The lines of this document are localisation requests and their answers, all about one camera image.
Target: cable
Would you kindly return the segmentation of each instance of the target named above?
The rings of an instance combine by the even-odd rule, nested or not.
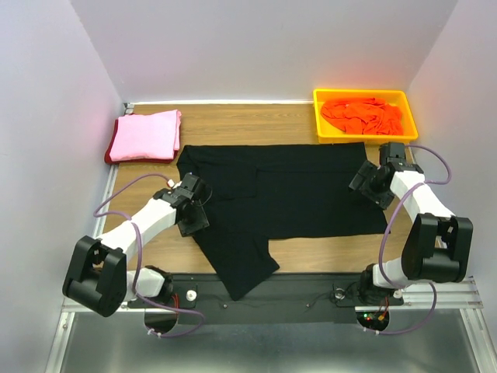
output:
[[[183,313],[183,314],[188,314],[188,315],[195,315],[195,316],[200,317],[200,322],[198,324],[196,324],[191,329],[185,330],[184,332],[180,332],[180,333],[176,333],[176,334],[161,334],[161,333],[156,333],[153,329],[147,328],[148,333],[153,334],[155,336],[158,336],[159,338],[174,338],[177,336],[185,336],[185,335],[190,334],[190,333],[194,332],[195,330],[199,329],[205,323],[205,320],[206,320],[205,315],[202,312],[194,311],[192,309],[179,309],[176,307],[168,307],[167,305],[161,305],[160,303],[154,302],[151,299],[148,299],[148,298],[144,297],[143,295],[141,295],[140,293],[138,293],[137,281],[138,281],[138,277],[140,276],[141,262],[143,259],[143,244],[141,241],[140,229],[138,228],[138,226],[135,223],[133,223],[131,221],[131,216],[126,214],[125,212],[122,212],[122,211],[99,212],[100,209],[102,209],[102,207],[104,207],[106,204],[108,204],[114,197],[116,197],[119,194],[121,194],[122,192],[124,192],[127,188],[131,187],[137,181],[144,179],[145,177],[149,177],[149,176],[158,176],[158,177],[161,177],[162,179],[166,180],[166,182],[169,181],[169,178],[165,175],[162,175],[161,173],[148,173],[146,175],[139,176],[136,179],[131,180],[128,184],[123,186],[121,189],[119,189],[112,196],[110,196],[109,198],[104,200],[95,209],[95,211],[93,212],[93,216],[95,218],[101,218],[101,217],[107,216],[107,215],[118,215],[118,216],[121,216],[121,217],[125,218],[126,220],[130,221],[131,225],[133,226],[134,232],[137,236],[137,251],[138,251],[138,253],[137,253],[137,269],[136,269],[136,273],[135,273],[134,278],[133,278],[133,284],[131,285],[131,290],[133,291],[133,293],[136,295],[136,297],[138,299],[142,300],[145,303],[148,303],[149,305],[153,305],[154,307],[159,308],[159,309],[166,309],[168,311],[173,311],[173,312]]]
[[[404,196],[402,196],[400,202],[398,203],[398,205],[394,209],[394,213],[392,214],[391,219],[390,219],[390,221],[387,224],[387,228],[385,229],[385,232],[383,234],[383,239],[381,240],[381,244],[380,244],[380,252],[378,253],[378,267],[380,269],[381,275],[394,288],[403,288],[403,286],[400,286],[399,284],[396,284],[395,282],[393,282],[387,276],[387,274],[385,273],[385,270],[384,270],[383,256],[384,256],[385,246],[387,244],[388,233],[390,232],[391,227],[394,224],[394,221],[395,221],[395,219],[396,219],[399,211],[401,210],[402,206],[404,205],[404,202],[419,187],[421,187],[421,186],[423,186],[425,184],[446,185],[446,184],[448,184],[452,180],[452,170],[450,169],[449,164],[447,163],[447,161],[445,159],[443,159],[443,157],[440,154],[438,154],[434,150],[432,150],[430,148],[427,148],[426,146],[422,146],[422,145],[406,145],[405,147],[406,148],[419,148],[419,149],[422,149],[422,150],[426,150],[427,152],[430,152],[433,155],[435,155],[443,163],[443,165],[445,166],[445,169],[447,170],[447,178],[444,181],[425,180],[424,183],[417,183],[411,189],[409,189],[404,194]],[[379,333],[381,335],[394,336],[394,335],[409,333],[409,332],[417,330],[417,329],[423,327],[425,324],[427,324],[427,322],[429,320],[431,320],[431,318],[433,317],[433,314],[435,312],[435,307],[436,307],[436,301],[437,301],[437,293],[436,293],[436,289],[435,289],[434,283],[433,282],[429,282],[428,284],[433,289],[433,303],[432,303],[431,309],[428,312],[428,315],[426,315],[426,317],[424,318],[423,321],[421,321],[420,323],[418,323],[418,324],[416,324],[416,325],[414,325],[414,326],[412,326],[410,328],[407,328],[407,329],[404,329],[404,330],[397,330],[397,331],[393,331],[393,332],[388,332],[388,331],[386,331],[386,332],[385,331],[379,332],[377,330],[375,331],[375,330],[372,330],[372,329],[368,329],[368,330],[374,331],[375,333]]]
[[[197,206],[199,206],[199,207],[204,206],[207,202],[209,202],[209,199],[211,199],[211,198],[212,198],[212,186],[209,186],[209,188],[210,188],[210,194],[209,194],[209,197],[207,197],[207,199],[206,199],[203,203],[201,203],[201,204],[197,204]]]

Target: yellow tray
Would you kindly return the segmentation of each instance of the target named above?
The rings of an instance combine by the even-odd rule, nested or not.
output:
[[[385,99],[392,106],[398,106],[402,112],[402,126],[404,134],[379,135],[379,134],[346,134],[344,131],[333,127],[321,116],[321,107],[329,99],[346,99],[353,97],[374,97]],[[384,144],[389,141],[408,144],[418,138],[418,130],[409,109],[407,97],[402,91],[382,89],[315,89],[314,110],[316,125],[318,126],[318,140],[320,144],[338,144],[344,142],[365,142],[366,144]]]

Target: black garment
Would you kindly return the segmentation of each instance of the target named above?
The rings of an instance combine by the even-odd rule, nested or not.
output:
[[[348,191],[365,159],[362,143],[184,148],[180,176],[212,188],[194,239],[234,300],[280,268],[269,239],[384,232],[382,210]]]

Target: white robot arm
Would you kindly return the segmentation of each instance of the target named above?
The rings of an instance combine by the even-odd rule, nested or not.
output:
[[[96,239],[85,236],[75,246],[62,292],[103,316],[112,315],[122,301],[135,298],[132,285],[135,271],[127,263],[138,251],[135,224],[142,246],[158,233],[178,225],[183,236],[209,225],[199,203],[206,184],[187,174],[173,189],[162,189],[130,221],[125,221]],[[155,267],[141,269],[136,290],[153,298],[168,290],[170,276]]]
[[[413,222],[401,257],[371,264],[362,273],[359,293],[363,301],[388,296],[391,289],[420,281],[459,282],[464,279],[473,225],[446,208],[425,183],[418,165],[405,157],[405,146],[387,143],[380,147],[380,167],[366,161],[349,188],[387,208],[394,197],[405,199],[404,208]],[[437,247],[441,239],[442,247]]]

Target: wooden surface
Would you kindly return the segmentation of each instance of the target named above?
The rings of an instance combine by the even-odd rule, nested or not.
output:
[[[180,109],[182,112],[182,145],[270,145],[317,144],[312,105],[143,105],[135,106],[136,114]],[[378,160],[378,148],[367,147],[368,159]],[[141,163],[119,166],[114,190],[145,173],[164,173],[179,180],[176,162],[171,165]],[[163,180],[151,177],[140,181],[111,202],[110,210],[134,214],[164,187]],[[393,207],[385,211],[390,218]],[[121,218],[109,216],[104,232],[115,228]],[[385,258],[399,256],[411,228],[407,213],[402,210],[388,238]],[[366,265],[377,263],[382,235],[357,235],[322,239],[271,240],[269,251],[281,266],[279,272],[360,272]],[[144,264],[152,264],[171,272],[214,272],[197,244],[182,238],[177,228],[157,235],[144,250]]]

